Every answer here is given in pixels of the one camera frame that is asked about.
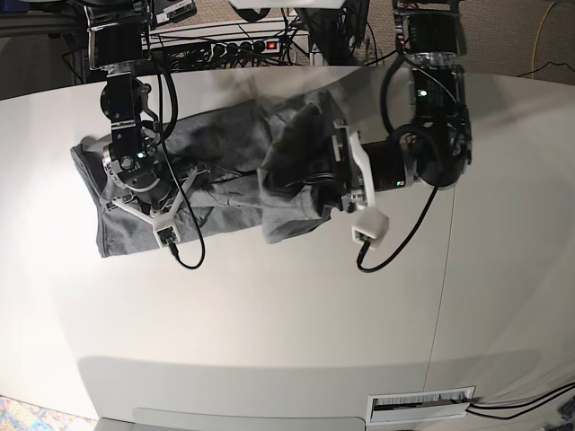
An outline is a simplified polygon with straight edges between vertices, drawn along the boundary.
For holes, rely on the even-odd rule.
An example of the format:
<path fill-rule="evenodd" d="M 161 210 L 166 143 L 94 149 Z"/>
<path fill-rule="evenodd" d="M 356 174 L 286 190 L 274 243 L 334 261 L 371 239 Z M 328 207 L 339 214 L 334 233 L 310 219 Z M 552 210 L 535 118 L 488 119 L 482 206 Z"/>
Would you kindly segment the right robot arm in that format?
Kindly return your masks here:
<path fill-rule="evenodd" d="M 93 71 L 106 75 L 100 96 L 111 134 L 101 144 L 106 210 L 135 217 L 150 226 L 162 244 L 179 241 L 176 216 L 194 180 L 206 167 L 185 156 L 169 155 L 167 138 L 177 112 L 168 121 L 149 107 L 150 84 L 137 77 L 143 64 L 166 82 L 171 107 L 177 110 L 175 85 L 151 49 L 143 47 L 155 25 L 150 1 L 86 1 L 88 59 Z"/>

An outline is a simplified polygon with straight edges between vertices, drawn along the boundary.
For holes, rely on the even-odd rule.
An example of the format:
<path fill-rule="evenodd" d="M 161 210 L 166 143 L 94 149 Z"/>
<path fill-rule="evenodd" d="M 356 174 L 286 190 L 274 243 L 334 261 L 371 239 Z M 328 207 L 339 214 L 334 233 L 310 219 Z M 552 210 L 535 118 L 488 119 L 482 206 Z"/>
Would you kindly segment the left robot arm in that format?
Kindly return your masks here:
<path fill-rule="evenodd" d="M 326 87 L 315 93 L 316 118 L 305 122 L 313 141 L 270 170 L 269 190 L 289 197 L 309 191 L 320 210 L 358 212 L 363 224 L 386 224 L 377 194 L 414 182 L 448 189 L 471 163 L 459 2 L 394 1 L 392 11 L 395 57 L 377 95 L 385 138 L 363 142 L 338 93 Z"/>

